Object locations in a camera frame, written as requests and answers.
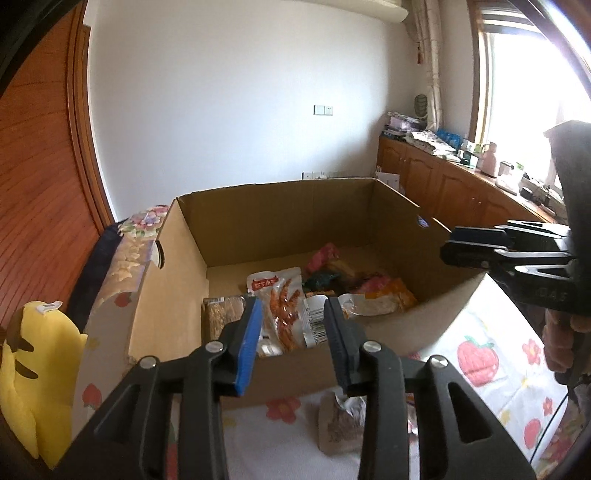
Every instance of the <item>chicken feet package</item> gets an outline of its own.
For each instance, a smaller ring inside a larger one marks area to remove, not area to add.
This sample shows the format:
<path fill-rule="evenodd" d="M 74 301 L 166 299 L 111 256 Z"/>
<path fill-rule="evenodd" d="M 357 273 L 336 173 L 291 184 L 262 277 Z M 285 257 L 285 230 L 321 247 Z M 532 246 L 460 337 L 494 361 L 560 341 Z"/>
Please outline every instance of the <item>chicken feet package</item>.
<path fill-rule="evenodd" d="M 259 272 L 246 279 L 248 292 L 264 305 L 264 321 L 257 346 L 259 356 L 276 356 L 306 348 L 304 324 L 308 309 L 298 267 Z"/>

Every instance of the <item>blue gripper pad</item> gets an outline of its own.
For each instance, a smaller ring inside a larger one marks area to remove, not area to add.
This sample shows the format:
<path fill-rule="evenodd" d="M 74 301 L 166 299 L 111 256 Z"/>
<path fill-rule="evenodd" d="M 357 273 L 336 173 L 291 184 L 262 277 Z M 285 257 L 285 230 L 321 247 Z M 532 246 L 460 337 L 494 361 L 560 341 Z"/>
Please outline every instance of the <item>blue gripper pad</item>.
<path fill-rule="evenodd" d="M 238 373 L 236 374 L 235 388 L 238 396 L 243 396 L 251 382 L 252 369 L 256 358 L 256 346 L 262 329 L 262 302 L 257 299 L 252 307 L 251 316 L 248 319 L 246 332 L 242 339 L 242 345 L 238 352 Z"/>

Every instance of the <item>cabinet door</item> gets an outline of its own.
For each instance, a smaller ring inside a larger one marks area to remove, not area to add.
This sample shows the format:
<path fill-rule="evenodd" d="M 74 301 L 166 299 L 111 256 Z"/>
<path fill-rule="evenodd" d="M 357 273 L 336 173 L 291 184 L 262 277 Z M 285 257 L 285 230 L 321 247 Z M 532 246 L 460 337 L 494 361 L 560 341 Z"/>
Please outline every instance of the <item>cabinet door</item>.
<path fill-rule="evenodd" d="M 400 183 L 404 187 L 404 194 L 429 213 L 432 213 L 431 200 L 442 163 L 437 157 L 418 148 L 408 147 Z"/>
<path fill-rule="evenodd" d="M 520 205 L 517 200 L 507 196 L 506 193 L 492 186 L 487 186 L 485 190 L 480 196 L 482 205 L 476 220 L 477 226 L 490 228 L 495 225 L 503 225 L 507 220 L 540 221 L 534 213 Z"/>
<path fill-rule="evenodd" d="M 397 173 L 398 175 L 402 174 L 406 144 L 384 138 L 380 139 L 379 149 L 380 158 L 378 165 L 382 167 L 382 171 L 386 173 Z"/>
<path fill-rule="evenodd" d="M 475 226 L 478 191 L 471 174 L 461 167 L 442 163 L 433 197 L 433 216 L 449 229 Z"/>

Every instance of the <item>cardboard box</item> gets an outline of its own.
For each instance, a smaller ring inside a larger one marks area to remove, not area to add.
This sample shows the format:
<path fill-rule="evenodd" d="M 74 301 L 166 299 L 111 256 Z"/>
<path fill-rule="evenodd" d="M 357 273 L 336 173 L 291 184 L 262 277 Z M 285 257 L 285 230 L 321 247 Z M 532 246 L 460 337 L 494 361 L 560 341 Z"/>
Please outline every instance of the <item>cardboard box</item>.
<path fill-rule="evenodd" d="M 399 355 L 447 329 L 480 283 L 448 267 L 439 249 L 449 231 L 375 179 L 303 180 L 207 190 L 176 199 L 158 236 L 160 265 L 147 267 L 129 340 L 134 361 L 188 355 L 201 345 L 202 301 L 246 291 L 246 277 L 303 267 L 327 242 L 361 270 L 401 277 L 421 305 L 366 325 Z M 257 359 L 251 385 L 227 407 L 261 404 L 336 385 L 326 344 Z"/>

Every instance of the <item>white wall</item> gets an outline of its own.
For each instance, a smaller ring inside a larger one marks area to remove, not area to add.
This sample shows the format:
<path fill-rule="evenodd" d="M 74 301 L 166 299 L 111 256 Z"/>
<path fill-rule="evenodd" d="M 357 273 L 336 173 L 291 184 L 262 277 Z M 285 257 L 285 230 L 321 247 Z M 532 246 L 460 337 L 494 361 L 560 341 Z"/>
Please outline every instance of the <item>white wall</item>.
<path fill-rule="evenodd" d="M 445 129 L 463 137 L 470 130 L 474 59 L 466 0 L 440 0 L 441 101 Z"/>
<path fill-rule="evenodd" d="M 89 95 L 117 218 L 303 171 L 371 174 L 384 113 L 413 112 L 401 24 L 289 0 L 100 0 L 93 20 Z"/>

